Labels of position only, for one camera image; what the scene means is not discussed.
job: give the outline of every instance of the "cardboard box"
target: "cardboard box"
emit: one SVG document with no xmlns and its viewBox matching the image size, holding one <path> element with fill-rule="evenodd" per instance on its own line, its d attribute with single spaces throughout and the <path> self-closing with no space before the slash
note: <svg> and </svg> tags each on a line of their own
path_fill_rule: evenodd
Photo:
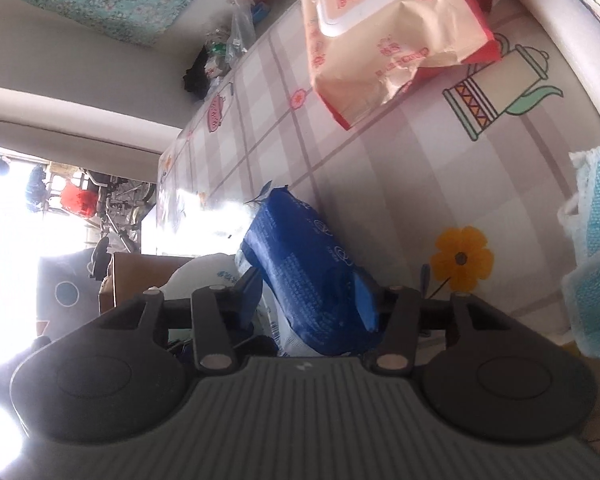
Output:
<svg viewBox="0 0 600 480">
<path fill-rule="evenodd" d="M 105 276 L 100 285 L 100 292 L 98 294 L 98 307 L 100 308 L 100 315 L 104 314 L 108 310 L 114 307 L 113 303 L 113 278 L 111 276 Z"/>
<path fill-rule="evenodd" d="M 181 256 L 114 253 L 112 258 L 114 306 L 130 300 L 151 286 L 163 286 L 177 269 L 191 259 Z"/>
</svg>

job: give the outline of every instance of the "flower print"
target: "flower print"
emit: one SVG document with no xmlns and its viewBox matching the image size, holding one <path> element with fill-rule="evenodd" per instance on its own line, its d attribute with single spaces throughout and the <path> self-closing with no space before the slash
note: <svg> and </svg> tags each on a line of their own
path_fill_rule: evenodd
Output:
<svg viewBox="0 0 600 480">
<path fill-rule="evenodd" d="M 305 100 L 306 90 L 304 88 L 299 88 L 291 96 L 291 99 L 289 99 L 289 104 L 293 108 L 293 110 L 298 110 L 298 108 L 300 108 L 304 104 Z"/>
<path fill-rule="evenodd" d="M 430 260 L 434 278 L 448 280 L 451 290 L 474 290 L 478 280 L 486 280 L 493 269 L 493 253 L 486 245 L 487 238 L 475 227 L 447 229 L 436 240 L 440 252 Z"/>
<path fill-rule="evenodd" d="M 314 68 L 318 68 L 319 66 L 324 65 L 324 54 L 320 54 L 318 56 L 315 56 L 312 61 L 311 64 Z"/>
</svg>

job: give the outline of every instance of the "plaid tablecloth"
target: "plaid tablecloth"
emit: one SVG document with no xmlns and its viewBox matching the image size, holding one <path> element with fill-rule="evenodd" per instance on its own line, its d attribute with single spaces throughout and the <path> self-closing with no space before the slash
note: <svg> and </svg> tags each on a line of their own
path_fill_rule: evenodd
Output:
<svg viewBox="0 0 600 480">
<path fill-rule="evenodd" d="M 479 229 L 494 265 L 474 293 L 566 334 L 560 279 L 574 256 L 556 213 L 576 189 L 568 154 L 600 144 L 600 118 L 517 1 L 490 21 L 503 61 L 448 69 L 345 131 L 312 92 L 291 7 L 162 156 L 160 251 L 235 251 L 253 214 L 243 204 L 272 180 L 315 206 L 385 285 L 417 286 L 445 230 Z"/>
</svg>

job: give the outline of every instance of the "plastic bag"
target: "plastic bag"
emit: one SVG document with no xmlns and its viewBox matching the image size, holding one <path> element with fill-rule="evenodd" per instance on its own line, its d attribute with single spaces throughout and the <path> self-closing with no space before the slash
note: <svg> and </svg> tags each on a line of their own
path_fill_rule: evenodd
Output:
<svg viewBox="0 0 600 480">
<path fill-rule="evenodd" d="M 205 286 L 234 286 L 239 278 L 234 256 L 222 253 L 208 254 L 194 258 L 177 269 L 160 290 L 165 300 L 182 300 L 190 298 L 194 290 Z M 263 333 L 257 315 L 253 319 L 253 329 L 255 335 Z M 190 329 L 172 328 L 169 330 L 169 341 L 188 339 L 191 337 L 190 333 Z"/>
<path fill-rule="evenodd" d="M 226 42 L 226 62 L 234 68 L 238 60 L 256 42 L 256 30 L 251 17 L 251 0 L 234 0 L 231 35 Z"/>
<path fill-rule="evenodd" d="M 209 79 L 209 81 L 213 81 L 214 78 L 223 76 L 229 71 L 229 67 L 226 65 L 224 60 L 224 56 L 220 54 L 215 54 L 209 56 L 205 63 L 205 75 Z"/>
<path fill-rule="evenodd" d="M 82 218 L 91 218 L 96 214 L 98 194 L 88 189 L 80 189 L 67 180 L 60 193 L 60 205 L 69 213 Z"/>
<path fill-rule="evenodd" d="M 267 301 L 265 288 L 263 297 L 280 350 L 359 354 L 379 342 L 381 334 L 365 329 L 356 306 L 358 267 L 314 209 L 286 188 L 271 191 L 240 249 L 275 294 L 276 301 Z"/>
</svg>

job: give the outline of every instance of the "blue towel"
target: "blue towel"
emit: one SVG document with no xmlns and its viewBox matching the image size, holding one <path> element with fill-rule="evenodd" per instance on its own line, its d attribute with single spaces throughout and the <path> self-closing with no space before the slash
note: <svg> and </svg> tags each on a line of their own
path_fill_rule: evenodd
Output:
<svg viewBox="0 0 600 480">
<path fill-rule="evenodd" d="M 578 348 L 600 359 L 600 250 L 563 278 L 562 293 Z"/>
<path fill-rule="evenodd" d="M 600 146 L 571 160 L 578 193 L 558 218 L 573 239 L 577 267 L 562 280 L 562 292 L 578 348 L 600 358 Z"/>
</svg>

